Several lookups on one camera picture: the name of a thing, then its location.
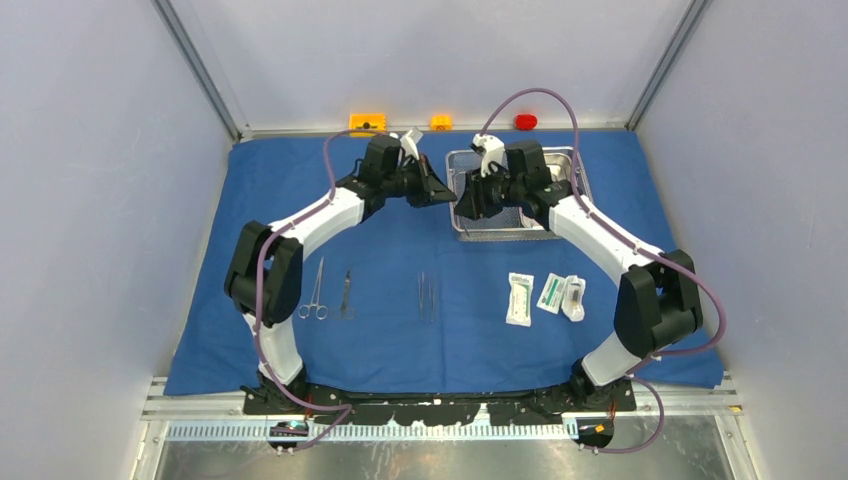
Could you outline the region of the thin steel tweezers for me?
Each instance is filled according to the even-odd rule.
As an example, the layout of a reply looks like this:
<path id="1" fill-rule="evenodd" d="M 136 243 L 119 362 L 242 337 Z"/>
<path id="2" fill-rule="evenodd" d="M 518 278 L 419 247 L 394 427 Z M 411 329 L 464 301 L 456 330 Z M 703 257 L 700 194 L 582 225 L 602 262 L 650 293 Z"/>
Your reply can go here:
<path id="1" fill-rule="evenodd" d="M 418 304 L 419 304 L 419 319 L 424 321 L 425 317 L 425 306 L 426 306 L 426 298 L 425 293 L 427 292 L 426 288 L 426 274 L 424 272 L 420 272 L 417 276 L 418 282 Z"/>
<path id="2" fill-rule="evenodd" d="M 438 316 L 438 278 L 427 273 L 424 275 L 423 284 L 425 320 L 434 323 Z"/>

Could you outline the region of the blue surgical drape cloth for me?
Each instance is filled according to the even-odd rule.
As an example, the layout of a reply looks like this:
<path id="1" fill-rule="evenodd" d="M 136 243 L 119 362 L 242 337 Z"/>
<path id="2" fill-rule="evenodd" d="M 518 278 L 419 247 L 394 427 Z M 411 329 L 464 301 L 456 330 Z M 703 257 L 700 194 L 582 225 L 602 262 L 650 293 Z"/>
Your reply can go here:
<path id="1" fill-rule="evenodd" d="M 170 367 L 172 396 L 235 391 L 257 382 L 250 328 L 224 292 L 239 233 L 249 221 L 293 215 L 329 186 L 323 155 L 337 176 L 365 151 L 363 138 L 271 138 L 234 146 L 188 320 Z M 617 289 L 563 240 L 464 242 L 447 205 L 416 209 L 402 198 L 320 247 L 304 264 L 302 297 L 312 294 L 325 259 L 321 302 L 339 307 L 352 271 L 352 320 L 296 318 L 296 346 L 308 378 L 374 393 L 471 393 L 547 387 L 613 330 Z M 419 319 L 420 272 L 438 278 L 438 316 Z M 541 289 L 549 273 L 587 283 L 586 316 L 571 322 L 540 309 L 530 327 L 506 323 L 510 272 Z"/>

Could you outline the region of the metal mesh instrument basket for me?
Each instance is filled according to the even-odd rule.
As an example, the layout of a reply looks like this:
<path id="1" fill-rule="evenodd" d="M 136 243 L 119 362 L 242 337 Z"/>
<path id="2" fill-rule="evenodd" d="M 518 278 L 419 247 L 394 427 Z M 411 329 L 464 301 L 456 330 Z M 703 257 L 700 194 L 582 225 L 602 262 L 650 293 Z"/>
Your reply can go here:
<path id="1" fill-rule="evenodd" d="M 479 167 L 481 158 L 470 149 L 450 151 L 445 158 L 447 186 L 457 197 L 463 193 L 466 172 Z M 466 219 L 454 213 L 456 202 L 449 204 L 450 221 L 456 238 L 466 242 L 507 242 L 553 240 L 547 230 L 533 231 L 519 226 L 518 207 L 505 207 L 500 213 L 480 220 Z"/>

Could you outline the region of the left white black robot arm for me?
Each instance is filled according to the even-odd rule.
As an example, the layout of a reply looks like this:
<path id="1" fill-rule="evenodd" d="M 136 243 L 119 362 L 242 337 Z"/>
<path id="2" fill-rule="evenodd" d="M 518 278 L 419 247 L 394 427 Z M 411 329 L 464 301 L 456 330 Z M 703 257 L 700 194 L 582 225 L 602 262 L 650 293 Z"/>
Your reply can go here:
<path id="1" fill-rule="evenodd" d="M 224 290 L 251 329 L 260 374 L 272 381 L 268 400 L 280 412 L 307 407 L 307 389 L 296 380 L 304 368 L 293 320 L 298 313 L 304 261 L 319 247 L 380 210 L 390 198 L 414 208 L 457 199 L 418 144 L 423 134 L 375 132 L 354 170 L 338 178 L 323 155 L 328 191 L 298 213 L 271 224 L 251 221 L 240 232 Z"/>

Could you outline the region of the green white sterile packet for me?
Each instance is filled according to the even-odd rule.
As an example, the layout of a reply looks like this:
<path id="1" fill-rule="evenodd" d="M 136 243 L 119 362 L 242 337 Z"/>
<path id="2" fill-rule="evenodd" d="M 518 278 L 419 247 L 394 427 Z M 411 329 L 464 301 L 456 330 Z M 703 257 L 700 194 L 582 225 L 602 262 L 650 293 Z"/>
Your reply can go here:
<path id="1" fill-rule="evenodd" d="M 565 290 L 566 278 L 549 273 L 536 302 L 536 307 L 552 314 L 559 314 L 561 312 Z"/>

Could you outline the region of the steel surgical forceps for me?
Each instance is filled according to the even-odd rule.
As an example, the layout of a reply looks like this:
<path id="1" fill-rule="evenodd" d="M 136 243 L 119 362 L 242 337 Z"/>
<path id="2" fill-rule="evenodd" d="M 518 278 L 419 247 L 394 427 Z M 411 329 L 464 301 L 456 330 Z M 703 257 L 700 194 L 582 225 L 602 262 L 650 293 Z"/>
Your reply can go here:
<path id="1" fill-rule="evenodd" d="M 324 262 L 324 258 L 321 258 L 319 261 L 309 301 L 302 304 L 298 309 L 298 316 L 301 319 L 307 319 L 313 316 L 317 320 L 325 320 L 329 316 L 329 308 L 321 302 Z"/>

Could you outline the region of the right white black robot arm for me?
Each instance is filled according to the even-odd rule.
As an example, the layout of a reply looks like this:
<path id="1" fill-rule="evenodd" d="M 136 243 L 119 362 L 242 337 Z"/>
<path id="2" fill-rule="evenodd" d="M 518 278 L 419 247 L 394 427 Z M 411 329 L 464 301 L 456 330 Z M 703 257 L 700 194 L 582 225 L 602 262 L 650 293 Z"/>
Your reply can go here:
<path id="1" fill-rule="evenodd" d="M 477 134 L 471 148 L 481 164 L 465 175 L 457 215 L 479 220 L 518 207 L 577 247 L 618 288 L 612 333 L 572 366 L 569 388 L 577 406 L 598 409 L 610 398 L 611 383 L 702 327 L 688 254 L 665 253 L 622 229 L 584 194 L 575 174 L 555 180 L 535 140 L 505 144 Z"/>

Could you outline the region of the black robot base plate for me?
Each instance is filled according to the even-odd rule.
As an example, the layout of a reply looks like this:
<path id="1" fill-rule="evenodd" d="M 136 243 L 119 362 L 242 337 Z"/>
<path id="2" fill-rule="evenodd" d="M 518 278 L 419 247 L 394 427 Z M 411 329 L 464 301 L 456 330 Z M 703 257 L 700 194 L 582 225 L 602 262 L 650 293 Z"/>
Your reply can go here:
<path id="1" fill-rule="evenodd" d="M 636 410 L 631 384 L 619 381 L 579 400 L 567 383 L 512 392 L 463 394 L 389 394 L 339 390 L 325 385 L 296 380 L 289 391 L 309 405 L 290 400 L 270 380 L 257 388 L 243 386 L 246 415 L 295 415 L 328 425 L 339 411 L 319 412 L 319 406 L 349 404 L 351 412 L 344 425 L 383 426 L 395 422 L 411 426 L 465 426 L 488 418 L 493 426 L 549 425 L 567 413 L 588 413 L 608 419 L 612 415 Z"/>

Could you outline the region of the stainless steel tray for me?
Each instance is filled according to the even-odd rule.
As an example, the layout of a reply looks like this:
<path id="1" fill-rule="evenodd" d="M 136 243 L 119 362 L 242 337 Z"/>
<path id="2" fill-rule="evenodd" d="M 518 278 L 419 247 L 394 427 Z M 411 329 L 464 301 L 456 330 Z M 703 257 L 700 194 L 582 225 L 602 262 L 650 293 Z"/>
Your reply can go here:
<path id="1" fill-rule="evenodd" d="M 551 178 L 554 182 L 571 180 L 572 176 L 572 147 L 544 147 L 545 165 L 550 171 Z M 587 180 L 587 176 L 582 167 L 578 167 L 575 173 L 577 179 L 577 191 L 581 195 L 588 197 L 590 202 L 594 201 L 594 197 Z M 542 231 L 546 229 L 547 211 L 541 212 L 535 216 L 531 216 L 523 208 L 519 209 L 519 226 L 524 229 L 533 231 Z"/>

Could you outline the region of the steel surgical scissors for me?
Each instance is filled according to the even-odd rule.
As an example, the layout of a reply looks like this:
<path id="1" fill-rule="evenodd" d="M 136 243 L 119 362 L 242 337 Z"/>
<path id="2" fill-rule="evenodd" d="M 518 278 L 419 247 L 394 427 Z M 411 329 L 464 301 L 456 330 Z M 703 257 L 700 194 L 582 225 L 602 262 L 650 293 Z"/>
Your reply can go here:
<path id="1" fill-rule="evenodd" d="M 338 320 L 352 320 L 355 317 L 355 309 L 350 305 L 350 293 L 352 284 L 352 271 L 346 270 L 342 299 L 339 307 L 333 312 L 333 318 Z"/>

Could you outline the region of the clear syringe packet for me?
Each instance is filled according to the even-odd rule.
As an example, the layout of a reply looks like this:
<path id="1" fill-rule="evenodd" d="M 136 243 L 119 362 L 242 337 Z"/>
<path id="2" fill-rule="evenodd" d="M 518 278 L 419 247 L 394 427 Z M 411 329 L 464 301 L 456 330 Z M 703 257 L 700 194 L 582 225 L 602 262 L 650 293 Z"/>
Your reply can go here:
<path id="1" fill-rule="evenodd" d="M 586 290 L 586 281 L 577 276 L 569 275 L 565 278 L 565 291 L 561 302 L 563 314 L 571 322 L 581 322 L 585 318 L 583 297 Z"/>

